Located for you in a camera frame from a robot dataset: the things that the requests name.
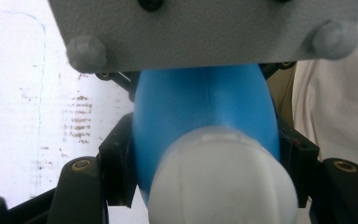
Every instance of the blue plastic bottle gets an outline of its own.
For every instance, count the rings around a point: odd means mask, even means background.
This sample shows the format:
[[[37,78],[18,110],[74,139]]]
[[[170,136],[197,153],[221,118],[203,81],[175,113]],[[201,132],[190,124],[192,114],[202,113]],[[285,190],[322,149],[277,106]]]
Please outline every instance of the blue plastic bottle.
[[[279,159],[273,104],[257,64],[143,71],[136,92],[133,137],[138,183],[146,204],[170,144],[212,125],[245,133]]]

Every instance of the white cloth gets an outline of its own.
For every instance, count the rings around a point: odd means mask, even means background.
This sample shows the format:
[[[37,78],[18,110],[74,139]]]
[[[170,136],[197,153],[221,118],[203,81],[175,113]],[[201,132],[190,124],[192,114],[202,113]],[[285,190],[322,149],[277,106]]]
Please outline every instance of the white cloth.
[[[339,61],[299,62],[292,106],[296,129],[321,148],[321,159],[358,163],[358,48]]]

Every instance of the white backdrop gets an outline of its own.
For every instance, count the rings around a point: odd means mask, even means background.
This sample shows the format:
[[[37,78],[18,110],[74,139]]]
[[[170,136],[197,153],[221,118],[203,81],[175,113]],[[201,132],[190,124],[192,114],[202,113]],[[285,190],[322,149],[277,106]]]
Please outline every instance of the white backdrop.
[[[133,110],[114,82],[73,70],[48,1],[0,1],[0,196],[8,207],[57,185],[61,168],[98,146]],[[112,223],[148,223],[132,209],[109,209]]]

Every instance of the blue object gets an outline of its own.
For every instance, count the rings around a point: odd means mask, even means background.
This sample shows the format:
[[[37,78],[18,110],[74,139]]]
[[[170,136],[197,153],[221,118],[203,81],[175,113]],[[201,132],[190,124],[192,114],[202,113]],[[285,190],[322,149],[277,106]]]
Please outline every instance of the blue object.
[[[274,108],[257,64],[142,72],[133,139],[138,183],[146,204],[165,150],[183,134],[210,125],[243,132],[279,159]]]

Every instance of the white cap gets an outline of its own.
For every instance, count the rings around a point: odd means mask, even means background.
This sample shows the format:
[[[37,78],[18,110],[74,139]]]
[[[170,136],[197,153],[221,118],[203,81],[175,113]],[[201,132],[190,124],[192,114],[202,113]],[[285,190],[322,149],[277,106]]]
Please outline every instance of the white cap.
[[[170,146],[148,202],[151,224],[290,224],[296,209],[283,167],[254,139],[215,126]]]

